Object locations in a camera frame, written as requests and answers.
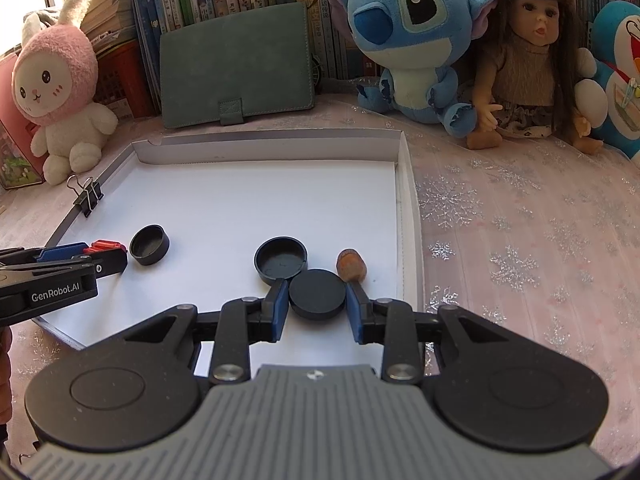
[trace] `stitch plush toy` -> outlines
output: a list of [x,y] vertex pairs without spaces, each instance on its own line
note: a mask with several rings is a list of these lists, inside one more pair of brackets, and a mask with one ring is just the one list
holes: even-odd
[[441,122],[455,137],[476,126],[476,110],[459,103],[450,67],[482,36],[495,0],[329,0],[335,27],[385,67],[379,87],[359,87],[358,104],[393,109],[420,123]]
[[592,135],[618,148],[640,166],[640,8],[605,5],[593,21],[595,80],[606,92],[608,115]]
[[14,102],[41,128],[31,141],[35,156],[49,153],[44,178],[52,185],[100,161],[102,147],[118,124],[106,106],[94,103],[98,62],[80,23],[91,0],[65,0],[58,24],[40,30],[37,14],[22,30],[14,67]]

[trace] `wooden cork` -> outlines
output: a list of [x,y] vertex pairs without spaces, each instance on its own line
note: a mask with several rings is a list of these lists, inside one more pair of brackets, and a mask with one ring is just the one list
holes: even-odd
[[367,266],[355,249],[345,249],[338,254],[335,269],[344,282],[361,282],[367,275]]

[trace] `green notebook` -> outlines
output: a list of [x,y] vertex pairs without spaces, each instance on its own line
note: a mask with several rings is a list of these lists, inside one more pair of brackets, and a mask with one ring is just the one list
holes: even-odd
[[167,128],[305,110],[314,105],[304,3],[238,12],[160,38]]

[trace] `pink box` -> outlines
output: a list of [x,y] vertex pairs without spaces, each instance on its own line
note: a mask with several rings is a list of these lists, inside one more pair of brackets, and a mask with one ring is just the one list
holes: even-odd
[[46,156],[31,153],[39,126],[25,119],[14,104],[11,74],[18,57],[0,59],[0,186],[5,189],[41,184]]

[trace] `blue plush toy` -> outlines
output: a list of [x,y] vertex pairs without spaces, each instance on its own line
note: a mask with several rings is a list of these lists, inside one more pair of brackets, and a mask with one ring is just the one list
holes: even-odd
[[640,8],[610,2],[591,29],[595,80],[607,94],[608,115],[593,136],[622,150],[640,166]]
[[329,0],[335,27],[385,67],[379,86],[358,88],[358,104],[441,122],[452,136],[466,137],[476,127],[476,110],[458,102],[450,65],[484,34],[495,1]]

